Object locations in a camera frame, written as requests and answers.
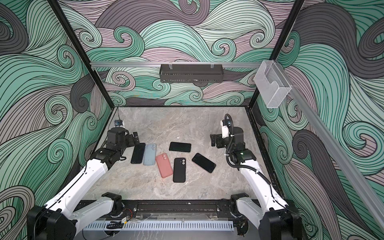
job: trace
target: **black metal frame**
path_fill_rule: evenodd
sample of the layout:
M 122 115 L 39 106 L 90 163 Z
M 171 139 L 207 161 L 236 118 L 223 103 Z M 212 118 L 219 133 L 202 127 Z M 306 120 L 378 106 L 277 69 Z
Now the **black metal frame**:
M 299 15 L 299 12 L 301 10 L 301 7 L 302 7 L 304 1 L 305 0 L 295 0 L 294 4 L 292 6 L 291 12 L 289 13 L 288 18 L 285 21 L 283 30 L 281 31 L 281 34 L 280 34 L 279 38 L 277 39 L 276 45 L 275 45 L 275 47 L 271 53 L 269 60 L 276 60 L 277 57 L 279 56 L 279 53 L 280 53 L 280 51 L 281 51 L 281 49 L 285 43 L 285 40 L 288 38 L 288 35 L 291 32 L 293 24 L 295 23 L 296 18 Z M 259 91 L 256 90 L 253 93 L 253 96 L 251 98 L 251 101 L 249 102 L 248 107 L 250 107 L 250 108 L 253 107 L 253 105 L 256 102 L 258 95 L 259 95 Z
M 77 211 L 95 200 L 81 200 L 74 211 Z M 258 200 L 252 200 L 258 206 Z M 126 216 L 138 219 L 148 219 L 156 217 L 157 214 L 202 214 L 208 218 L 227 218 L 228 220 L 245 220 L 245 216 L 234 217 L 231 213 L 233 201 L 231 199 L 214 200 L 122 200 L 124 210 L 119 217 L 104 215 L 100 218 L 106 220 L 121 220 Z
M 91 75 L 92 79 L 95 81 L 96 85 L 101 91 L 101 94 L 104 96 L 105 100 L 107 101 L 109 107 L 113 110 L 114 104 L 112 102 L 111 97 L 109 96 L 107 90 L 105 89 L 103 82 L 100 79 L 100 76 L 98 73 L 92 69 L 90 64 L 90 59 L 88 58 L 88 55 L 84 51 L 83 47 L 80 44 L 80 41 L 76 37 L 76 34 L 74 33 L 68 19 L 66 18 L 63 10 L 61 9 L 59 3 L 57 0 L 47 0 L 49 5 L 51 6 L 53 12 L 55 13 L 57 19 L 59 20 L 61 26 L 63 27 L 64 31 L 67 33 L 69 39 L 71 40 L 75 50 L 77 51 L 78 55 L 80 56 L 81 60 L 85 64 L 86 68 L 89 71 L 89 74 Z
M 106 122 L 105 124 L 105 127 L 104 129 L 107 127 L 107 124 L 109 122 L 109 120 L 111 119 L 112 117 L 112 113 L 113 113 L 113 110 L 114 110 L 114 104 L 112 102 L 112 99 L 111 97 L 109 96 L 107 90 L 105 89 L 103 83 L 102 83 L 102 80 L 100 79 L 100 76 L 98 75 L 98 73 L 92 69 L 91 65 L 90 65 L 90 60 L 86 54 L 86 52 L 84 51 L 84 49 L 82 48 L 81 44 L 80 44 L 80 41 L 79 39 L 76 37 L 76 34 L 74 33 L 68 19 L 66 18 L 64 12 L 62 11 L 59 3 L 57 0 L 47 0 L 49 5 L 51 6 L 52 10 L 54 11 L 56 17 L 58 18 L 59 22 L 61 23 L 64 31 L 67 33 L 69 39 L 71 40 L 71 42 L 73 43 L 74 45 L 74 48 L 75 50 L 77 51 L 77 53 L 79 54 L 81 60 L 84 62 L 85 66 L 87 67 L 90 75 L 92 76 L 93 80 L 95 81 L 96 85 L 98 86 L 98 88 L 100 89 L 102 95 L 104 96 L 104 98 L 106 99 L 108 105 L 110 106 L 111 108 L 111 113 L 109 115 L 109 118 L 108 118 L 108 121 Z M 288 38 L 288 35 L 293 27 L 293 24 L 295 23 L 295 20 L 301 10 L 301 7 L 304 3 L 304 0 L 296 0 L 293 4 L 293 7 L 291 9 L 291 12 L 284 24 L 284 27 L 283 27 L 283 30 L 277 40 L 277 43 L 276 43 L 276 46 L 275 48 L 273 49 L 272 51 L 272 54 L 270 56 L 270 60 L 276 60 L 286 39 Z M 268 174 L 271 178 L 271 182 L 274 186 L 274 188 L 276 189 L 276 191 L 282 195 L 282 191 L 281 191 L 281 187 L 280 187 L 280 184 L 278 182 L 278 179 L 277 179 L 277 176 L 275 174 L 275 170 L 273 169 L 273 165 L 272 165 L 272 162 L 269 158 L 269 154 L 268 154 L 268 151 L 264 145 L 264 142 L 263 142 L 263 139 L 261 138 L 261 134 L 259 132 L 259 129 L 257 128 L 256 126 L 256 121 L 255 121 L 255 117 L 253 116 L 252 114 L 252 107 L 254 106 L 255 102 L 256 102 L 256 99 L 257 97 L 259 96 L 260 92 L 258 89 L 255 90 L 250 102 L 249 102 L 249 105 L 245 105 L 245 106 L 238 106 L 238 107 L 245 107 L 246 109 L 246 112 L 247 112 L 247 115 L 248 115 L 248 118 L 249 118 L 249 121 L 250 121 L 250 124 L 252 126 L 252 129 L 253 129 L 253 132 L 255 134 L 255 137 L 256 137 L 256 140 L 257 140 L 257 143 L 258 143 L 258 146 L 259 146 L 259 149 L 260 149 L 260 152 L 263 156 L 263 159 L 264 159 L 264 162 L 265 162 L 265 165 L 267 167 L 267 171 L 268 171 Z M 144 105 L 144 106 L 141 106 L 141 105 L 138 105 L 138 106 L 127 106 L 127 107 L 138 107 L 138 108 L 146 108 L 146 107 L 233 107 L 233 106 L 155 106 L 155 105 Z
M 272 161 L 269 158 L 268 150 L 266 149 L 266 147 L 264 145 L 264 141 L 263 141 L 262 136 L 260 134 L 259 128 L 256 125 L 255 117 L 253 116 L 253 113 L 249 107 L 245 107 L 245 111 L 247 112 L 249 122 L 251 123 L 252 129 L 253 129 L 253 133 L 255 134 L 256 141 L 257 141 L 257 144 L 259 146 L 260 153 L 262 154 L 262 157 L 263 157 L 263 160 L 265 163 L 265 167 L 268 171 L 268 175 L 271 179 L 272 186 L 276 190 L 276 192 L 278 194 L 280 194 L 280 196 L 282 198 L 284 198 L 285 196 L 284 196 L 284 193 L 281 189 L 281 185 L 279 183 L 279 180 L 277 178 L 276 171 L 272 165 Z

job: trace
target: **black cable sleeve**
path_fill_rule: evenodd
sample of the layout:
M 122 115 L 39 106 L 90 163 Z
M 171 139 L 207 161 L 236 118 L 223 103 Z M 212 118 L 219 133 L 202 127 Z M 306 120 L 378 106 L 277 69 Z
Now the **black cable sleeve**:
M 261 172 L 257 172 L 257 174 L 268 184 L 270 185 L 271 182 L 268 180 L 268 178 L 266 176 L 264 176 L 264 174 L 262 174 Z

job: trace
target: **gray stone surface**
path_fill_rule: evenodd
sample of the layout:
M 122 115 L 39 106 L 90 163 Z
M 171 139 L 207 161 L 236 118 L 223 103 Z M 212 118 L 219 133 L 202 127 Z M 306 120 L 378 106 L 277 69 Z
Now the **gray stone surface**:
M 127 148 L 125 161 L 117 162 L 87 192 L 83 199 L 99 199 L 105 192 L 120 194 L 123 199 L 228 199 L 231 194 L 245 192 L 256 198 L 250 185 L 237 169 L 227 165 L 224 148 L 210 145 L 210 134 L 221 133 L 220 121 L 229 113 L 235 126 L 244 130 L 244 141 L 269 178 L 255 135 L 243 107 L 159 107 L 120 108 L 119 115 L 130 133 L 137 132 L 140 142 L 156 143 L 157 153 L 166 153 L 173 167 L 174 159 L 185 157 L 186 182 L 174 183 L 172 176 L 161 178 L 157 165 L 131 164 L 133 147 Z M 118 119 L 115 114 L 112 121 Z M 192 144 L 190 153 L 168 151 L 170 142 Z M 216 163 L 210 174 L 192 162 L 200 153 Z

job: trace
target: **clear plastic holder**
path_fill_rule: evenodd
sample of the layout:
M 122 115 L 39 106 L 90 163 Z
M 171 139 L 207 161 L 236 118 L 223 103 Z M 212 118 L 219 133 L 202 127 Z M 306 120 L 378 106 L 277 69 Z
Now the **clear plastic holder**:
M 254 81 L 267 108 L 278 108 L 292 89 L 284 68 L 273 60 L 261 63 Z

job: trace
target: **green swirl pattern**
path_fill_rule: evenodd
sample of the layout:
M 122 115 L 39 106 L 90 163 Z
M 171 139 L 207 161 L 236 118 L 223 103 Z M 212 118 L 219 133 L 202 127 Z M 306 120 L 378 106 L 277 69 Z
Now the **green swirl pattern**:
M 375 29 L 383 28 L 383 17 L 382 1 L 304 4 L 277 60 L 384 201 L 384 72 L 369 65 L 383 66 L 382 48 L 374 49 L 382 45 L 383 35 Z M 368 68 L 375 77 L 364 72 Z M 259 96 L 256 107 L 282 190 L 299 208 L 309 238 L 384 239 L 295 99 L 288 94 L 279 108 L 267 109 Z M 316 194 L 325 196 L 321 204 L 311 197 Z M 334 215 L 323 216 L 325 211 Z
M 20 46 L 8 53 L 11 47 L 4 48 L 0 39 L 5 50 L 0 50 L 0 193 L 14 196 L 0 202 L 0 211 L 14 211 L 2 215 L 0 238 L 22 240 L 26 211 L 51 199 L 71 180 L 69 173 L 85 165 L 86 149 L 98 141 L 111 109 L 93 80 L 89 82 L 84 63 L 46 0 L 0 3 L 8 18 L 2 15 L 0 25 L 17 39 L 14 46 Z M 94 25 L 62 7 L 73 16 L 68 19 L 83 43 L 100 46 Z M 85 99 L 88 108 L 79 112 Z

